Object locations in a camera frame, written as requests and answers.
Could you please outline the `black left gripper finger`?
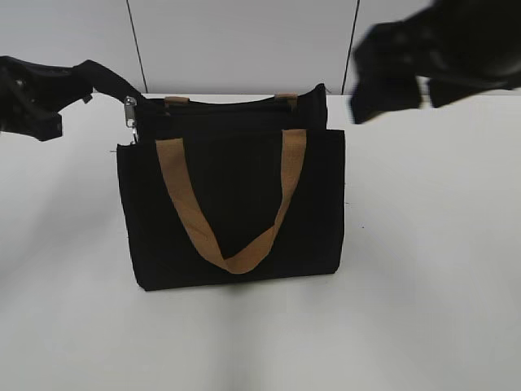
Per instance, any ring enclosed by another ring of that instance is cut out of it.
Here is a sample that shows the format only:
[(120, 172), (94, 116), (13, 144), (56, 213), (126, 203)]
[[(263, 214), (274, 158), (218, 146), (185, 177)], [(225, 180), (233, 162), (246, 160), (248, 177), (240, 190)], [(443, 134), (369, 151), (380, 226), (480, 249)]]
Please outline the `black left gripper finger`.
[(45, 142), (63, 136), (62, 117), (57, 112), (36, 110), (24, 115), (23, 134)]
[(137, 103), (141, 102), (141, 93), (138, 90), (134, 89), (124, 78), (93, 60), (88, 59), (74, 66), (72, 74), (77, 81), (73, 83), (74, 94), (69, 99), (69, 103), (84, 99), (90, 100), (94, 90), (122, 103), (127, 97), (133, 98)]

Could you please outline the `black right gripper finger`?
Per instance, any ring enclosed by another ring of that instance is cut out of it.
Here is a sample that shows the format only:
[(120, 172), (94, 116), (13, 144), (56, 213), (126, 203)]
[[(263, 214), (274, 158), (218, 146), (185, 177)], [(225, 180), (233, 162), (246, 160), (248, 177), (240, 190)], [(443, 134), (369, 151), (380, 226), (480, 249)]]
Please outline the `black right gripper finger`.
[(361, 68), (349, 102), (356, 125), (388, 112), (421, 107), (421, 90), (414, 71), (390, 68)]
[(507, 90), (509, 81), (501, 78), (431, 78), (427, 87), (432, 107), (441, 108), (490, 90)]

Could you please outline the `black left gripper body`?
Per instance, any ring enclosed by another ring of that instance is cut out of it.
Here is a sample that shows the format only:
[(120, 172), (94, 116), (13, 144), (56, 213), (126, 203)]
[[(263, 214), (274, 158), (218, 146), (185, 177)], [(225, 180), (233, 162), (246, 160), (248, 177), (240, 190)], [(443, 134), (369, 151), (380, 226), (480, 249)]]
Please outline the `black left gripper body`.
[(67, 68), (1, 58), (1, 131), (23, 133), (24, 115), (57, 112), (73, 95), (73, 75)]

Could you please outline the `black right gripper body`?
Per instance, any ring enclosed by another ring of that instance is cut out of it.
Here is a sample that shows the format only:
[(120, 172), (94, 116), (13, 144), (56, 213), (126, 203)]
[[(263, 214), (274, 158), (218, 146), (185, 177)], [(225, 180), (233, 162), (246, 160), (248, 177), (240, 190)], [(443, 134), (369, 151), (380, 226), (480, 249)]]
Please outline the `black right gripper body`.
[(360, 79), (406, 75), (477, 89), (520, 86), (518, 1), (434, 1), (370, 27), (355, 50)]

